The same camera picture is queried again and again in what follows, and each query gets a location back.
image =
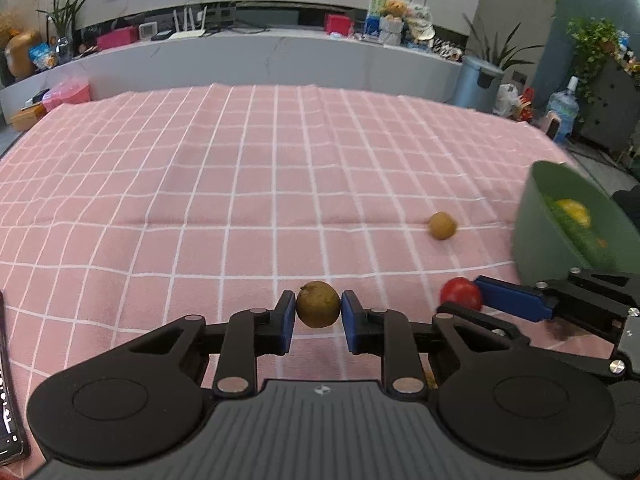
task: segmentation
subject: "hanging plant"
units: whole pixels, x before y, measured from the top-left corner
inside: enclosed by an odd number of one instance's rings
[[[580,78],[576,94],[588,104],[595,102],[593,83],[607,59],[618,48],[618,29],[611,20],[575,18],[567,32],[575,41],[573,74]]]

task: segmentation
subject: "gray cabinet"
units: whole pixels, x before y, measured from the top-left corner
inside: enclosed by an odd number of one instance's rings
[[[634,134],[640,116],[640,89],[615,60],[609,59],[593,90],[596,102],[587,110],[580,134],[616,157]]]

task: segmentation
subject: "yellow fruit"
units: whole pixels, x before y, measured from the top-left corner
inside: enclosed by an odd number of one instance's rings
[[[583,204],[570,198],[557,200],[556,203],[582,227],[585,229],[591,228],[591,216],[589,215],[589,210]]]
[[[436,240],[446,240],[456,234],[458,223],[448,213],[439,211],[429,218],[427,227]]]
[[[309,282],[300,287],[296,313],[309,328],[331,326],[340,316],[340,297],[325,282]]]

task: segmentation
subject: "blue gripper pad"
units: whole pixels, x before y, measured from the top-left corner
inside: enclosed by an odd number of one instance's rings
[[[284,349],[284,353],[289,353],[291,346],[291,338],[293,336],[293,326],[296,323],[296,295],[291,294],[287,307],[282,317],[282,342],[281,345]]]
[[[478,276],[474,283],[482,292],[482,302],[486,306],[533,322],[553,317],[553,310],[538,290],[486,276]]]
[[[340,298],[340,313],[342,316],[342,326],[344,327],[344,335],[347,338],[347,348],[352,354],[358,354],[356,346],[356,327],[353,316],[353,306],[348,294],[342,293]]]

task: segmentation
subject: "green bowl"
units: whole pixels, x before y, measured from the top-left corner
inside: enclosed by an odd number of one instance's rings
[[[556,223],[543,200],[545,195],[584,204],[594,232],[615,257],[616,270],[640,273],[640,235],[622,209],[567,165],[539,160],[529,170],[511,242],[524,285],[565,278],[572,267],[591,268]]]

